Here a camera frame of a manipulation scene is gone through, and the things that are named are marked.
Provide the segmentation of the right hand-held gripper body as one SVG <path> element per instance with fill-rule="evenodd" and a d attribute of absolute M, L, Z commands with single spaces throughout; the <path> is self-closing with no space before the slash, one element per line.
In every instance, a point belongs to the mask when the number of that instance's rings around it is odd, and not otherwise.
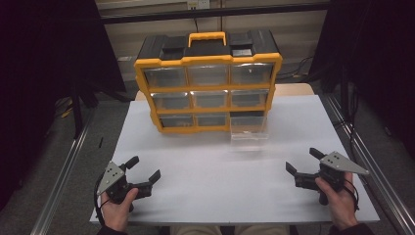
<path fill-rule="evenodd" d="M 297 176 L 294 177 L 295 185 L 299 188 L 319 191 L 319 203 L 323 206 L 327 206 L 328 198 L 320 190 L 320 188 L 315 183 L 317 177 L 321 177 L 326 182 L 330 184 L 334 191 L 340 192 L 345 189 L 345 173 L 351 172 L 361 175 L 369 175 L 370 172 L 368 169 L 363 168 L 359 164 L 351 161 L 342 154 L 334 151 L 330 154 L 325 155 L 325 157 L 319 161 L 319 170 L 316 173 L 302 173 L 297 172 Z M 359 195 L 354 188 L 354 193 L 348 191 L 349 194 L 354 199 L 354 204 L 357 206 L 359 201 Z"/>

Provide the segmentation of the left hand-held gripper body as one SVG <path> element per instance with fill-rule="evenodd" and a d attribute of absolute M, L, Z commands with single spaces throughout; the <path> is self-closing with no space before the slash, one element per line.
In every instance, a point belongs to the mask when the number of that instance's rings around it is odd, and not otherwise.
<path fill-rule="evenodd" d="M 121 169 L 121 165 L 114 162 L 108 163 L 102 178 L 99 180 L 96 195 L 101 196 L 103 193 L 107 193 L 111 201 L 121 204 L 127 193 L 131 189 L 137 188 L 136 200 L 150 197 L 154 183 L 151 183 L 149 179 L 141 183 L 129 183 L 126 178 L 127 169 Z"/>

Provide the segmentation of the person's left hand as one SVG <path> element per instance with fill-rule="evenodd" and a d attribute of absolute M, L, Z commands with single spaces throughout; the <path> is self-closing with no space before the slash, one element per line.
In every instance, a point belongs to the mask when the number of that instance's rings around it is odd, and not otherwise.
<path fill-rule="evenodd" d="M 101 199 L 105 202 L 101 205 L 104 225 L 111 227 L 117 231 L 126 232 L 126 227 L 129 218 L 129 208 L 138 194 L 136 188 L 131 189 L 121 204 L 115 204 L 110 201 L 107 193 L 103 193 Z"/>

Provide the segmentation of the person's right hand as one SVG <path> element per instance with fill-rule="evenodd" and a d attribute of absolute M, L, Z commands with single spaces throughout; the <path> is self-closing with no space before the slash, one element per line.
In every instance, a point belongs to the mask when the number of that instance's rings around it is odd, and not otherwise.
<path fill-rule="evenodd" d="M 355 217 L 354 199 L 348 192 L 350 191 L 351 193 L 354 193 L 352 181 L 353 174 L 351 172 L 346 172 L 345 189 L 340 192 L 336 192 L 330 184 L 321 177 L 317 177 L 315 179 L 317 186 L 328 198 L 330 216 L 333 224 L 340 231 L 358 224 Z"/>

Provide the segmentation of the clear plastic drawer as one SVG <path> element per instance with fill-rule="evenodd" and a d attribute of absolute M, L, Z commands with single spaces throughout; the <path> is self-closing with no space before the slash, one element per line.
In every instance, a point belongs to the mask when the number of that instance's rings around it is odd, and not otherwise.
<path fill-rule="evenodd" d="M 234 151 L 259 151 L 269 138 L 267 117 L 232 117 L 230 133 Z"/>

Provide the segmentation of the black metal stand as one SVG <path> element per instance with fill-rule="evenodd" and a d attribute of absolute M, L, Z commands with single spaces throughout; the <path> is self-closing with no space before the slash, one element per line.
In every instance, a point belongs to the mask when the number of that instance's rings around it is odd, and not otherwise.
<path fill-rule="evenodd" d="M 88 109 L 97 108 L 99 101 L 95 95 L 96 91 L 102 92 L 105 95 L 120 101 L 121 103 L 127 103 L 132 101 L 132 98 L 121 95 L 116 91 L 111 90 L 110 88 L 100 85 L 97 82 L 90 80 L 74 80 L 70 86 L 70 97 L 72 100 L 72 111 L 75 125 L 74 139 L 77 139 L 81 135 L 82 130 L 84 129 L 80 102 L 83 102 L 83 104 Z"/>

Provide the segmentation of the person's legs beige pants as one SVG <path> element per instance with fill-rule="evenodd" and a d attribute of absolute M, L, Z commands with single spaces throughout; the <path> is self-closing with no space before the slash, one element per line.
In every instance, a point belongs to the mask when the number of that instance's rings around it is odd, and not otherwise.
<path fill-rule="evenodd" d="M 170 235 L 290 235 L 288 225 L 171 226 Z"/>

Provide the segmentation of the black curtain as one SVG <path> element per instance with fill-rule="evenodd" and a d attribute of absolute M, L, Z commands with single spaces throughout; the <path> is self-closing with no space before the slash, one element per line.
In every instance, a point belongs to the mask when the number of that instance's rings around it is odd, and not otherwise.
<path fill-rule="evenodd" d="M 415 0 L 330 0 L 309 73 L 354 83 L 415 158 Z"/>
<path fill-rule="evenodd" d="M 56 111 L 73 94 L 124 91 L 96 0 L 0 0 L 0 211 L 31 169 Z"/>

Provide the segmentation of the grid of clear organizer drawers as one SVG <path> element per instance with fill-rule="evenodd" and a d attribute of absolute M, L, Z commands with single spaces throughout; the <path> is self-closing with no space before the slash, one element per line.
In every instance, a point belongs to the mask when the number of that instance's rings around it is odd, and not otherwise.
<path fill-rule="evenodd" d="M 266 117 L 271 63 L 144 70 L 151 118 L 164 132 L 229 130 L 234 117 Z"/>

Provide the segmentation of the yellow black drawer organizer cabinet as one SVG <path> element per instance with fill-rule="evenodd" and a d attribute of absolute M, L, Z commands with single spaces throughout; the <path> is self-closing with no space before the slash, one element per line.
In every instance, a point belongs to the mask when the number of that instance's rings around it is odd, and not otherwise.
<path fill-rule="evenodd" d="M 144 70 L 150 68 L 189 67 L 195 65 L 237 65 L 242 63 L 271 63 L 272 88 L 269 97 L 268 111 L 276 90 L 277 73 L 282 66 L 282 55 L 276 45 L 272 33 L 264 29 L 249 30 L 245 33 L 226 33 L 227 45 L 221 40 L 203 40 L 188 46 L 189 34 L 170 37 L 153 35 L 145 39 L 134 63 L 136 81 L 149 104 L 149 91 L 144 80 Z M 161 133 L 195 133 L 201 131 L 161 131 Z"/>

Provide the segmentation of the black horizontal bar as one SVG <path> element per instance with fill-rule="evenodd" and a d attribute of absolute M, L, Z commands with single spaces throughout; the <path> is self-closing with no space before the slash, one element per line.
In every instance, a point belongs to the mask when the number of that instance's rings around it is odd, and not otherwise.
<path fill-rule="evenodd" d="M 130 14 L 130 15 L 111 15 L 101 17 L 102 24 L 129 24 L 155 21 L 184 20 L 212 17 L 230 17 L 259 14 L 278 14 L 293 12 L 309 12 L 328 10 L 330 2 L 284 4 L 257 7 L 237 7 L 237 8 L 215 8 L 206 10 L 185 10 L 165 13 Z"/>

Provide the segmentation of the aluminium frame rail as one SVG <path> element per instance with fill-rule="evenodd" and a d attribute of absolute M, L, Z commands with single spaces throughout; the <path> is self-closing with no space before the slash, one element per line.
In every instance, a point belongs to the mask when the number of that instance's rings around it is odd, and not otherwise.
<path fill-rule="evenodd" d="M 70 150 L 67 154 L 60 174 L 58 175 L 54 187 L 44 204 L 40 215 L 37 217 L 35 224 L 30 232 L 30 235 L 47 235 L 53 217 L 58 209 L 58 205 L 63 197 L 64 190 L 68 184 L 69 176 L 73 170 L 79 152 L 84 144 L 85 138 L 88 134 L 91 121 L 95 116 L 95 110 L 92 109 L 87 112 L 84 119 L 84 126 L 81 128 L 79 135 L 72 141 Z"/>
<path fill-rule="evenodd" d="M 359 135 L 355 125 L 348 122 L 341 111 L 339 101 L 333 96 L 328 95 L 324 98 L 336 117 L 340 128 L 347 136 L 346 149 L 350 151 L 351 158 L 360 160 L 370 171 L 370 176 L 374 185 L 379 190 L 379 194 L 371 192 L 377 204 L 382 208 L 382 212 L 388 218 L 391 226 L 396 229 L 398 235 L 415 235 L 415 215 L 413 215 L 402 198 L 398 195 L 395 188 L 381 170 L 375 156 L 370 152 L 365 142 Z"/>

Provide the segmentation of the white wall socket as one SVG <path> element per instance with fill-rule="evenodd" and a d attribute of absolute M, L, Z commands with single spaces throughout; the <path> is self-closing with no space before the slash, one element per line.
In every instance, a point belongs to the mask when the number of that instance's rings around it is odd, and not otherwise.
<path fill-rule="evenodd" d="M 209 0 L 188 0 L 187 8 L 189 10 L 204 10 L 210 8 Z"/>

